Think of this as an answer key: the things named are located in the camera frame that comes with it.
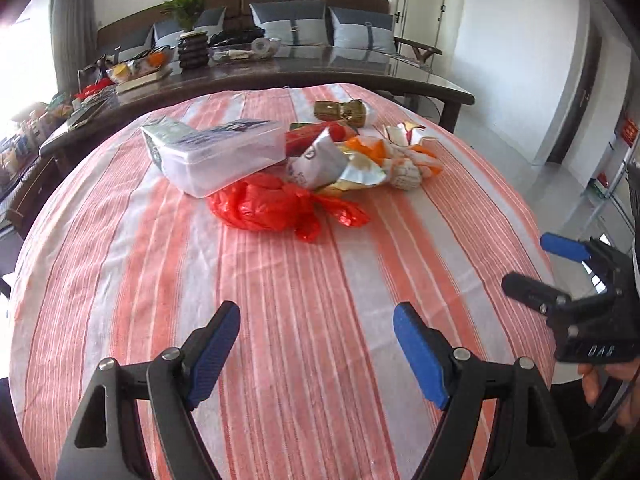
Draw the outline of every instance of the potted plant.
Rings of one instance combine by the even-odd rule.
[[[193,30],[204,12],[204,0],[167,0],[163,14],[170,14],[184,31],[178,40],[178,59],[181,68],[197,68],[209,62],[207,33]]]

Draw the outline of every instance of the green plant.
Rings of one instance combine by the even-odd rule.
[[[185,32],[191,32],[200,15],[204,12],[204,0],[167,0],[162,8],[163,14],[172,14]]]

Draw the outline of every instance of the finger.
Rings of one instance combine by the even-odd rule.
[[[618,417],[616,418],[616,422],[625,428],[627,431],[631,431],[633,429],[633,417],[631,416],[631,398],[627,397],[620,409],[618,410]]]
[[[623,381],[630,381],[636,374],[636,370],[640,366],[640,358],[631,361],[630,363],[614,363],[605,366],[605,371],[611,377],[621,379]]]
[[[595,370],[582,378],[582,390],[584,391],[584,400],[588,405],[593,406],[600,395],[600,380]]]
[[[634,424],[640,420],[640,384],[636,383],[636,387],[631,393],[631,418]]]
[[[583,364],[578,365],[578,374],[579,375],[589,374],[592,370],[593,370],[593,365],[590,365],[590,364],[587,364],[587,363],[583,363]]]

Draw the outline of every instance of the white box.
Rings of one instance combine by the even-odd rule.
[[[142,125],[151,160],[174,186],[196,198],[284,160],[286,131],[281,123],[254,119],[201,132],[169,117]]]

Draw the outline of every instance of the red and white striped tablecloth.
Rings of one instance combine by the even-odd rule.
[[[226,479],[408,479],[439,412],[423,399],[396,342],[392,311],[411,301],[453,346],[513,363],[531,356],[549,382],[543,321],[507,300],[510,270],[552,282],[519,195],[464,142],[365,89],[334,84],[220,92],[153,112],[195,128],[237,118],[314,122],[318,99],[364,99],[378,112],[361,134],[413,120],[444,171],[412,192],[354,192],[363,228],[322,217],[313,244],[293,232],[223,226],[150,163],[134,121],[67,177],[18,262],[10,384],[43,480],[98,361],[142,362],[180,346],[223,300],[242,327],[211,398],[194,412]],[[148,403],[143,431],[156,478],[168,479]],[[482,416],[465,477],[490,432]]]

